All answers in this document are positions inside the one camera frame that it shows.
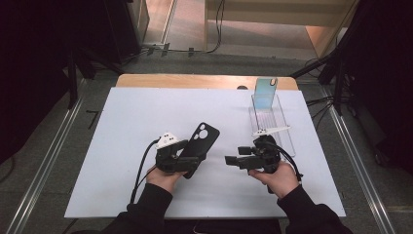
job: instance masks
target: black cable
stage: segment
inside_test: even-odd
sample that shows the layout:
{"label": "black cable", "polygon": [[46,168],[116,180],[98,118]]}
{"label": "black cable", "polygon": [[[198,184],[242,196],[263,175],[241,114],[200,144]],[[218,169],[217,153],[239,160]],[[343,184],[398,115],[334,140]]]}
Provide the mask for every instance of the black cable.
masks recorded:
{"label": "black cable", "polygon": [[142,183],[142,181],[143,181],[144,179],[146,179],[146,177],[147,177],[150,173],[152,173],[155,169],[156,169],[156,167],[153,167],[153,169],[151,169],[151,170],[140,180],[140,182],[139,182],[139,184],[137,185],[137,187],[139,187],[140,184]]}
{"label": "black cable", "polygon": [[285,151],[283,150],[283,148],[279,147],[277,144],[275,143],[271,143],[271,142],[264,142],[265,144],[268,144],[270,146],[275,147],[280,154],[282,154],[282,156],[284,156],[284,158],[292,165],[292,167],[294,168],[295,171],[295,176],[297,177],[298,182],[301,183],[301,177],[303,176],[302,174],[300,174],[298,172],[298,167],[295,164],[294,160],[292,159],[292,157]]}
{"label": "black cable", "polygon": [[143,168],[143,164],[144,164],[145,159],[146,159],[146,155],[148,154],[148,152],[149,152],[149,150],[151,149],[152,145],[158,143],[158,141],[159,141],[159,139],[155,139],[154,141],[152,141],[152,142],[148,145],[148,147],[146,148],[145,153],[143,154],[142,160],[140,161],[139,171],[137,172],[136,182],[134,183],[134,189],[133,189],[133,191],[132,191],[132,193],[131,193],[131,204],[134,202],[134,198],[136,197],[137,188],[138,188],[139,185],[140,185],[139,178],[140,178],[140,174],[142,173],[142,168]]}
{"label": "black cable", "polygon": [[73,219],[61,234],[66,234],[70,230],[70,228],[77,222],[77,220],[79,220],[79,218]]}
{"label": "black cable", "polygon": [[[219,15],[219,10],[221,9],[221,6],[222,6],[221,20],[220,20],[219,27],[218,27],[218,15]],[[218,32],[218,42],[216,43],[215,48],[211,51],[208,51],[207,53],[214,53],[221,46],[222,20],[224,18],[224,11],[225,11],[225,0],[221,0],[221,3],[219,4],[218,10],[216,12],[216,18],[215,18],[216,31]]]}
{"label": "black cable", "polygon": [[[319,59],[318,59],[318,58],[311,58],[311,59],[309,59],[309,60],[307,60],[307,61],[306,61],[306,63],[304,64],[304,67],[306,67],[306,66],[307,66],[307,64],[308,64],[310,61],[312,61],[312,60],[319,61]],[[312,77],[314,77],[314,78],[319,78],[317,75],[313,75],[312,73],[310,73],[310,71],[309,71],[309,72],[307,72],[307,74],[311,75],[311,76],[312,76]]]}
{"label": "black cable", "polygon": [[316,131],[319,129],[319,123],[321,122],[321,120],[322,120],[322,118],[324,117],[324,115],[325,115],[325,113],[327,113],[327,111],[330,109],[330,107],[333,105],[333,103],[331,102],[331,103],[329,103],[329,104],[327,104],[325,107],[325,110],[324,110],[324,112],[322,113],[322,115],[321,115],[321,117],[319,117],[319,122],[317,123],[317,125],[316,125]]}
{"label": "black cable", "polygon": [[10,166],[9,171],[2,178],[0,178],[0,183],[4,182],[12,174],[13,170],[15,169],[15,165],[16,165],[15,157],[11,157],[10,160],[11,160],[12,166]]}
{"label": "black cable", "polygon": [[347,92],[347,94],[350,95],[350,98],[354,98],[354,94],[351,91],[350,86],[351,86],[350,76],[346,75],[345,79],[343,80],[343,90]]}
{"label": "black cable", "polygon": [[[218,25],[218,16],[219,16],[219,11],[221,10],[221,18],[219,19],[220,23]],[[160,51],[160,52],[179,52],[179,53],[201,53],[201,54],[210,54],[218,50],[218,48],[221,46],[221,38],[222,38],[222,21],[224,18],[224,10],[225,10],[225,0],[221,0],[218,10],[216,11],[216,17],[215,17],[215,25],[216,25],[216,30],[218,32],[218,42],[216,43],[216,46],[214,49],[210,51],[183,51],[183,50],[164,50],[164,49],[158,49],[158,48],[145,48],[145,49],[153,49],[154,51]]]}
{"label": "black cable", "polygon": [[[143,55],[143,54],[146,54],[146,53],[148,53],[148,52],[149,52],[149,50],[142,50],[139,54],[130,57],[127,62],[125,62],[124,64],[122,64],[122,66],[128,65],[128,64],[131,63],[131,61],[133,61],[134,59],[136,59],[136,58],[138,58],[139,56],[141,56],[141,55]],[[93,66],[94,66],[94,70],[96,70],[96,71],[108,70],[108,69],[109,69],[109,68],[107,68],[107,67],[96,66],[95,64],[93,64]]]}
{"label": "black cable", "polygon": [[325,109],[325,108],[327,108],[327,106],[330,104],[330,103],[328,103],[327,105],[325,105],[321,110],[319,110],[319,112],[317,112],[315,115],[313,115],[311,118],[314,120],[320,113],[322,113],[323,112],[323,110]]}
{"label": "black cable", "polygon": [[314,105],[314,104],[325,102],[327,100],[333,100],[333,98],[334,98],[334,96],[327,96],[327,97],[322,97],[322,98],[319,98],[319,99],[307,100],[306,104],[307,104],[307,106],[311,106],[311,105]]}

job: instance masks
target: black curtain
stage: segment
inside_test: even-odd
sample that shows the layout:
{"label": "black curtain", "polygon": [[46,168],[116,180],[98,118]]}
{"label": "black curtain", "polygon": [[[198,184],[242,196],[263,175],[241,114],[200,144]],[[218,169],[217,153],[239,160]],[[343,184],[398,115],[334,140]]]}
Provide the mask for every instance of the black curtain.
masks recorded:
{"label": "black curtain", "polygon": [[348,73],[356,78],[351,89],[386,135],[375,147],[411,174],[412,12],[412,1],[374,1],[346,51]]}
{"label": "black curtain", "polygon": [[68,90],[66,49],[42,1],[0,1],[0,164]]}

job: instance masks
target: hand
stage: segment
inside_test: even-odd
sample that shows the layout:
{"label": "hand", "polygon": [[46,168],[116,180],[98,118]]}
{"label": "hand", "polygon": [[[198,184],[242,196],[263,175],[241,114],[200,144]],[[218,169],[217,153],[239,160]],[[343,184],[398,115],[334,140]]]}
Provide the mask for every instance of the hand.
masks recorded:
{"label": "hand", "polygon": [[263,184],[268,185],[279,199],[285,197],[299,185],[291,165],[283,161],[279,162],[279,167],[273,174],[266,174],[256,170],[250,170],[248,174],[260,180]]}
{"label": "hand", "polygon": [[172,193],[176,182],[181,176],[185,175],[186,172],[167,174],[161,171],[160,169],[156,168],[156,166],[153,166],[151,169],[148,170],[147,174],[148,174],[148,176],[146,177],[147,183],[155,184],[159,187],[164,188],[169,193]]}

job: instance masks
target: metal frame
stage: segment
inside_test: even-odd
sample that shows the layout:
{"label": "metal frame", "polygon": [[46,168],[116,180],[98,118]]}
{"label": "metal frame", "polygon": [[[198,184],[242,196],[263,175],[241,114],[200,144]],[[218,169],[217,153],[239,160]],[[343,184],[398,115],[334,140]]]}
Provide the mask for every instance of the metal frame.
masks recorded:
{"label": "metal frame", "polygon": [[83,103],[84,93],[88,87],[89,82],[86,79],[83,79],[80,84],[80,96],[78,100],[74,103],[73,108],[67,110],[63,121],[60,124],[60,127],[57,130],[54,140],[52,141],[51,146],[49,147],[48,152],[46,153],[45,158],[43,159],[42,164],[40,165],[39,170],[36,173],[36,176],[33,178],[29,188],[25,192],[19,208],[7,230],[9,233],[21,233],[25,224],[30,217],[31,212],[36,205],[36,202],[42,192],[42,189],[46,183],[46,180],[49,177],[49,174],[55,164],[58,153],[60,152],[61,147],[64,144],[64,141],[69,133],[74,120],[79,112],[79,109]]}
{"label": "metal frame", "polygon": [[172,22],[172,17],[175,13],[175,8],[176,8],[176,0],[173,0],[172,4],[170,4],[168,19],[167,19],[167,22],[165,23],[164,32],[162,33],[162,38],[161,38],[162,44],[165,44],[165,41],[167,40],[167,35],[169,32],[170,23]]}
{"label": "metal frame", "polygon": [[[331,92],[325,86],[321,86],[321,91],[325,97],[331,96]],[[380,232],[395,233],[387,210],[380,198],[380,195],[374,187],[373,181],[371,180],[364,163],[361,160],[355,142],[350,135],[343,116],[340,116],[334,108],[330,108],[329,111],[337,128],[338,134],[340,135],[344,147],[346,148],[347,154],[349,155],[349,159],[353,165],[358,182],[364,192],[364,196],[367,199],[370,210],[376,219]]]}

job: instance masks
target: gray floor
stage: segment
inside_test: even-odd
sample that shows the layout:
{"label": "gray floor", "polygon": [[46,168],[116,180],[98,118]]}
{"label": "gray floor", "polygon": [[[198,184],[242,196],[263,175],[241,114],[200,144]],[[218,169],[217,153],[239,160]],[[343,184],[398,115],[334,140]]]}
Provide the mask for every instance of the gray floor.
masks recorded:
{"label": "gray floor", "polygon": [[[177,6],[183,2],[185,1],[178,1]],[[197,4],[200,2],[202,1],[193,1],[191,9],[199,7]],[[188,9],[185,7],[175,10],[177,16],[183,17],[185,15],[180,15],[179,11],[188,13]],[[185,34],[182,32],[188,30],[188,28],[173,24],[173,20],[176,22],[176,19],[172,19],[167,36],[171,47],[175,46],[175,49],[186,50],[188,47],[196,48],[199,46],[199,34],[192,32],[191,35],[197,36],[187,38],[192,38],[194,44],[191,44],[192,39],[187,43],[183,43],[181,38]],[[213,55],[196,54],[189,58],[184,53],[169,52],[165,57],[162,57],[161,53],[155,52],[151,56],[142,55],[123,68],[128,73],[286,76],[303,67],[305,62],[315,55],[314,51],[311,51],[312,47],[308,37],[303,33],[303,28],[300,27],[279,25],[278,30],[275,30],[274,28],[268,28],[269,25],[263,25],[262,28],[279,33],[278,39],[275,39],[271,35],[255,37],[253,33],[242,32],[236,26],[224,25],[224,32],[232,30],[232,33],[224,34],[225,40],[223,40],[222,47]],[[280,33],[281,28],[288,33]],[[213,36],[209,38],[211,40],[210,44],[213,45]],[[251,38],[258,38],[259,43]],[[261,50],[270,51],[270,53],[260,53]],[[111,87],[115,86],[117,77],[110,70],[101,70],[94,80],[86,82],[86,91],[78,115],[60,152],[57,154],[53,169],[35,203],[33,211],[28,217],[22,230],[23,233],[61,233],[71,222],[63,215],[97,123],[95,122],[90,128],[94,115],[87,111],[102,110],[108,92]],[[304,93],[305,99],[322,97],[321,87],[310,76],[300,78],[298,84],[299,89]],[[0,233],[7,231],[22,196],[29,188],[45,155],[48,153],[58,127],[67,114],[67,103],[68,96],[65,96],[39,125],[24,148],[14,156],[15,169],[0,184]],[[315,113],[321,108],[322,105],[313,106],[310,108],[310,112]],[[396,232],[411,233],[411,230],[413,230],[413,186],[411,186],[413,176],[399,168],[378,166],[374,161],[372,148],[357,119],[353,118],[346,108],[344,110],[344,118],[357,145],[358,152],[374,181]],[[343,222],[352,228],[355,233],[379,233],[376,220],[359,185],[342,139],[329,114],[320,122],[318,133],[347,213],[347,217],[343,218]],[[7,173],[11,165],[12,160],[8,160],[0,166],[0,177]],[[101,229],[110,220],[82,219],[70,231]],[[286,225],[287,220],[282,220],[282,226]]]}

